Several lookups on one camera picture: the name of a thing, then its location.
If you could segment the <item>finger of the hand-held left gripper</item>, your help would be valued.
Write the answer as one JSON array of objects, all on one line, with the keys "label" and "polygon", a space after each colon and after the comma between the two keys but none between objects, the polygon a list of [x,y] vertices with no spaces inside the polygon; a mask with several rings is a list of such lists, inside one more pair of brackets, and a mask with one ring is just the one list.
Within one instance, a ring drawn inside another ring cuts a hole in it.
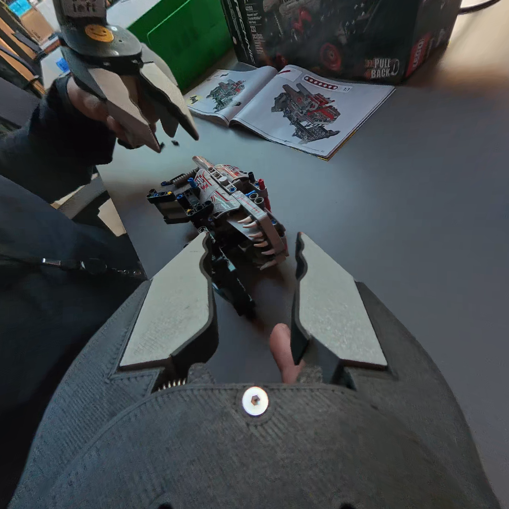
[{"label": "finger of the hand-held left gripper", "polygon": [[126,143],[133,148],[145,145],[160,153],[161,146],[136,100],[132,99],[131,87],[124,79],[103,68],[92,68],[90,74],[105,96],[109,115],[122,127]]},{"label": "finger of the hand-held left gripper", "polygon": [[194,140],[199,140],[194,119],[169,66],[145,43],[141,46],[139,83],[143,96],[152,104],[162,129],[167,136],[174,138],[177,128],[181,126]]}]

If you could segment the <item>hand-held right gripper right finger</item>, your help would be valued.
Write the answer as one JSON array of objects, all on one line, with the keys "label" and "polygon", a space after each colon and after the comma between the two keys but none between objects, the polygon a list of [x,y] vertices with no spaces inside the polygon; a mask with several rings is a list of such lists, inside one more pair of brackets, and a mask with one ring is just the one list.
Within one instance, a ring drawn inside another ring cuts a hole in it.
[{"label": "hand-held right gripper right finger", "polygon": [[307,234],[296,238],[296,286],[291,313],[294,364],[318,367],[339,383],[347,367],[385,371],[388,362],[356,280]]}]

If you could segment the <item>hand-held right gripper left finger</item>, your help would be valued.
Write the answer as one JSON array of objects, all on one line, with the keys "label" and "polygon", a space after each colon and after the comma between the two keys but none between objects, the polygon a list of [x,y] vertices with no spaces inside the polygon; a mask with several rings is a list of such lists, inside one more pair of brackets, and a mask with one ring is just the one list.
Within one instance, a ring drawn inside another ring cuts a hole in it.
[{"label": "hand-held right gripper left finger", "polygon": [[119,363],[122,371],[187,372],[218,347],[210,235],[201,232],[152,279]]}]

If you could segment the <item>grey red lego truck model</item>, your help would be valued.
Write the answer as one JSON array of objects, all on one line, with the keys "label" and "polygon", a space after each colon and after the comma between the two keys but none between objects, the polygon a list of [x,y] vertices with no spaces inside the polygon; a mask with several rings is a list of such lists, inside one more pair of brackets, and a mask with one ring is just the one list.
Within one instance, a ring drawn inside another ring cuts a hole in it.
[{"label": "grey red lego truck model", "polygon": [[251,319],[256,305],[230,255],[243,255],[259,271],[281,264],[289,255],[286,229],[271,211],[263,179],[202,156],[193,161],[195,169],[150,189],[146,200],[166,224],[189,222],[209,234],[206,271],[213,288],[238,315]]}]

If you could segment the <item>person's left forearm dark sleeve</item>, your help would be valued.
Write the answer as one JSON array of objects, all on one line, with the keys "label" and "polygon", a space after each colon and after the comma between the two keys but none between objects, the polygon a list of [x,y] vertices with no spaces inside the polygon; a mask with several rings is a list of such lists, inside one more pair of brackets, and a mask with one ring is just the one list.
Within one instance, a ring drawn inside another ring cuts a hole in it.
[{"label": "person's left forearm dark sleeve", "polygon": [[71,104],[70,76],[55,80],[28,122],[1,139],[1,196],[31,193],[51,204],[112,161],[117,137]]}]

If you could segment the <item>lego instruction booklet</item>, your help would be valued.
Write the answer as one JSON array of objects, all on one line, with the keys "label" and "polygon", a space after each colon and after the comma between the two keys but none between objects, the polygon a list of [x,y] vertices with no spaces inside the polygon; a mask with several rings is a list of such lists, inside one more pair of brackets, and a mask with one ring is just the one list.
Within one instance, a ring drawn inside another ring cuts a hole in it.
[{"label": "lego instruction booklet", "polygon": [[294,65],[264,66],[217,70],[184,98],[197,117],[329,160],[395,89],[330,80]]}]

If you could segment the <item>black lego set box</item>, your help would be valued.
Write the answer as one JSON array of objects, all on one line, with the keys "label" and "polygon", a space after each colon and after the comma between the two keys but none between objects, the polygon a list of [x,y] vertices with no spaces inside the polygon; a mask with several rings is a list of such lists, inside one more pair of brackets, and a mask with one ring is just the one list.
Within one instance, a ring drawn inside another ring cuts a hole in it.
[{"label": "black lego set box", "polygon": [[221,1],[237,59],[399,84],[445,46],[461,1]]}]

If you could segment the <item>person's left hand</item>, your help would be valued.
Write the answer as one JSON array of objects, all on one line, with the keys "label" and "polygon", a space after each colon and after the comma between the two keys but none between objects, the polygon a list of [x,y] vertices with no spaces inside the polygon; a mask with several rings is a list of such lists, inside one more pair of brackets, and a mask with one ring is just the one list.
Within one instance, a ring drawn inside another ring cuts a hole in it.
[{"label": "person's left hand", "polygon": [[142,144],[134,144],[128,139],[126,131],[120,123],[110,115],[105,103],[96,96],[81,89],[74,80],[74,75],[72,74],[67,81],[67,95],[71,104],[79,112],[91,120],[104,124],[125,147],[136,149],[143,146]]}]

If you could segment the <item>person's right hand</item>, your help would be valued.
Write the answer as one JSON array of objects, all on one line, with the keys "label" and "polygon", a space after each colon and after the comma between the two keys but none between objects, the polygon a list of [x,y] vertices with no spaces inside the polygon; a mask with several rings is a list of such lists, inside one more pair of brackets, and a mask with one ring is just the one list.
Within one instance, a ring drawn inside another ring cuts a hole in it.
[{"label": "person's right hand", "polygon": [[291,352],[291,331],[284,323],[278,323],[270,334],[270,351],[279,369],[282,382],[294,384],[297,382],[301,371],[305,367],[305,361],[296,365]]}]

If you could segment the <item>green plastic bin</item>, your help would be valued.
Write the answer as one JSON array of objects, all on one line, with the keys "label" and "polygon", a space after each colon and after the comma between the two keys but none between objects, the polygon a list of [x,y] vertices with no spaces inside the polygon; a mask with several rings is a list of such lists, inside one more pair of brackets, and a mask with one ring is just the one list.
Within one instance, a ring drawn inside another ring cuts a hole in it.
[{"label": "green plastic bin", "polygon": [[181,90],[234,46],[221,1],[158,1],[128,29],[166,62]]}]

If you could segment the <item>storage shelf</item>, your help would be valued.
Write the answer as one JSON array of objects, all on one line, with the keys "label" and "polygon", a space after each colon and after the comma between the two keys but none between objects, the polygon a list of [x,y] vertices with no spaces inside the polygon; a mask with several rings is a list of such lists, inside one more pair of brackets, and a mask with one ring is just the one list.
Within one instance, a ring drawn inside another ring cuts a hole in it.
[{"label": "storage shelf", "polygon": [[41,97],[41,60],[54,47],[54,29],[31,1],[1,1],[1,78]]}]

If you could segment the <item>black badge reel clip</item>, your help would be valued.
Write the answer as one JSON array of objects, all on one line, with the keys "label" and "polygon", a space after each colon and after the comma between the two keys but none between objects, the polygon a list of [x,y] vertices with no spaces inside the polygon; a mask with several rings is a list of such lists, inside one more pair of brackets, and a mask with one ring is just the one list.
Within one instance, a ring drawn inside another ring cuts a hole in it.
[{"label": "black badge reel clip", "polygon": [[100,258],[85,258],[83,260],[56,260],[50,258],[41,258],[42,267],[54,268],[64,272],[79,272],[91,275],[93,277],[115,275],[119,277],[146,279],[143,270],[137,269],[118,269],[111,267]]}]

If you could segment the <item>person's dark clothing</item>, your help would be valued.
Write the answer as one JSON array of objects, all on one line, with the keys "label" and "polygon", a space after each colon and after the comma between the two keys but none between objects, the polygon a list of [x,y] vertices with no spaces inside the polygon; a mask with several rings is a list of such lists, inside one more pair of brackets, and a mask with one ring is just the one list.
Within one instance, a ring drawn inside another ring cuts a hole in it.
[{"label": "person's dark clothing", "polygon": [[42,267],[41,258],[139,268],[127,237],[75,223],[31,193],[1,196],[1,411],[31,399],[142,281]]}]

